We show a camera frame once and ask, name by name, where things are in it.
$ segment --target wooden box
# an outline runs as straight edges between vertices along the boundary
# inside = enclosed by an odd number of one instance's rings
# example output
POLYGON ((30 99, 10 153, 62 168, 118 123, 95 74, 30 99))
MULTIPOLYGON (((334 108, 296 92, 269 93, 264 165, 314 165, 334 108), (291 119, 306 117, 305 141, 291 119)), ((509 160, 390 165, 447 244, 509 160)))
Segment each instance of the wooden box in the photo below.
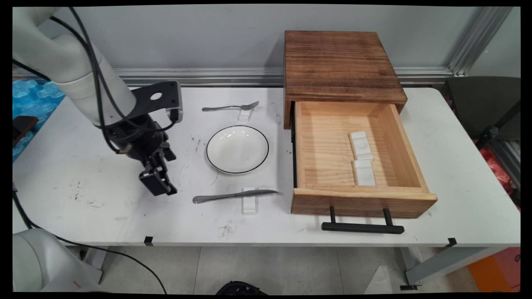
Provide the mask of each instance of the wooden box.
POLYGON ((284 127, 293 102, 391 103, 406 95, 375 32, 285 31, 284 127))
POLYGON ((436 201, 425 184, 395 105, 297 102, 297 188, 292 213, 417 218, 436 201), (364 131, 376 186, 357 186, 349 134, 364 131))
POLYGON ((375 32, 285 32, 285 129, 295 133, 292 213, 417 218, 436 201, 398 112, 406 96, 375 32), (349 134, 366 132, 376 186, 357 186, 349 134))

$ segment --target black rim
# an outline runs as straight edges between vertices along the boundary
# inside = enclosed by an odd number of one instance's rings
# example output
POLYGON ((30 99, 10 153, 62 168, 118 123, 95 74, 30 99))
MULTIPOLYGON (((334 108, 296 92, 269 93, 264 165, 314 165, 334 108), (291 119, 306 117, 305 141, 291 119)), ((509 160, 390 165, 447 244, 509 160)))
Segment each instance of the black rim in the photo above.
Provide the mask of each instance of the black rim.
POLYGON ((266 161, 266 159, 268 158, 268 154, 270 153, 270 143, 268 142, 268 139, 266 138, 266 136, 265 136, 262 132, 260 132, 259 130, 255 129, 255 128, 253 128, 253 127, 250 127, 250 126, 243 126, 243 125, 241 125, 241 124, 238 124, 238 125, 235 125, 235 126, 229 126, 229 127, 223 128, 223 129, 219 130, 218 132, 214 133, 214 134, 212 135, 212 137, 209 139, 209 142, 207 142, 207 148, 205 149, 205 152, 206 152, 206 154, 207 154, 207 160, 211 163, 212 166, 214 166, 214 168, 216 168, 216 169, 218 169, 218 170, 220 170, 220 171, 223 171, 223 172, 225 172, 225 173, 232 173, 232 174, 234 174, 234 175, 238 175, 238 174, 240 174, 240 173, 250 172, 250 171, 256 169, 257 167, 261 166, 262 163, 264 163, 264 162, 266 161), (259 132, 259 133, 262 135, 262 137, 264 137, 264 140, 266 140, 266 146, 267 146, 267 149, 266 149, 266 156, 264 157, 264 160, 262 160, 262 162, 259 163, 259 165, 255 166, 255 167, 253 167, 253 168, 251 168, 251 169, 249 169, 249 170, 242 171, 242 172, 230 172, 230 171, 226 171, 226 170, 223 170, 223 169, 221 169, 221 168, 218 168, 216 165, 214 165, 214 163, 212 163, 211 158, 209 158, 209 145, 211 144, 212 137, 216 136, 216 134, 218 134, 220 131, 223 131, 223 130, 225 130, 225 129, 229 129, 229 128, 232 128, 232 127, 248 127, 248 128, 251 128, 251 129, 253 129, 253 130, 259 132))

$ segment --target tile floor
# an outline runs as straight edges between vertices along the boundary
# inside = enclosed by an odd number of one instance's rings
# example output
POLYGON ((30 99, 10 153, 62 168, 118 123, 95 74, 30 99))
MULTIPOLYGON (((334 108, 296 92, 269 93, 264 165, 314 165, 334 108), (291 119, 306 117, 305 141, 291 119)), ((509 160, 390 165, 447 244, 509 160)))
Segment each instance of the tile floor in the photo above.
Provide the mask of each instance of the tile floor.
MULTIPOLYGON (((169 294, 214 295, 231 280, 269 295, 363 294, 379 265, 388 266, 393 293, 478 292, 467 268, 401 291, 404 263, 398 248, 366 247, 110 247, 152 268, 169 294)), ((437 253, 421 248, 422 255, 437 253)), ((107 254, 101 286, 116 293, 162 293, 142 266, 107 254)))

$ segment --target fork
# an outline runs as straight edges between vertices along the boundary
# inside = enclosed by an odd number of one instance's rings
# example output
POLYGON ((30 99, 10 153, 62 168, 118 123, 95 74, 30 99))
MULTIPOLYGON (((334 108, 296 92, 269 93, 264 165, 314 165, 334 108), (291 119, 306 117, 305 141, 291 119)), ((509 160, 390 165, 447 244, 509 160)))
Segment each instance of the fork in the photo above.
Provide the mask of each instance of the fork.
POLYGON ((230 107, 240 108, 242 110, 251 110, 251 109, 257 107, 258 105, 259 105, 259 101, 256 101, 253 104, 242 105, 242 106, 224 106, 224 107, 214 107, 214 108, 204 107, 204 108, 201 109, 201 111, 216 111, 216 110, 220 110, 220 109, 224 109, 224 108, 230 108, 230 107))

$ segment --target gray wall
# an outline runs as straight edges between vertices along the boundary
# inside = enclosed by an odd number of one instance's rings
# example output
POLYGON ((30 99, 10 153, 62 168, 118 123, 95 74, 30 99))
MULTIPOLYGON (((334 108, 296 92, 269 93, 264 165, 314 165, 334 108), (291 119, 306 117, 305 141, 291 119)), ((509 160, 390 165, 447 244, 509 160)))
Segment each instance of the gray wall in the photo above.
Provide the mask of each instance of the gray wall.
POLYGON ((521 78, 520 7, 512 9, 468 75, 521 78))
MULTIPOLYGON (((114 68, 281 67, 284 30, 376 31, 394 67, 446 67, 478 7, 218 4, 80 7, 114 68)), ((56 17, 75 26, 70 11, 56 17)), ((53 37, 66 32, 46 21, 53 37)))

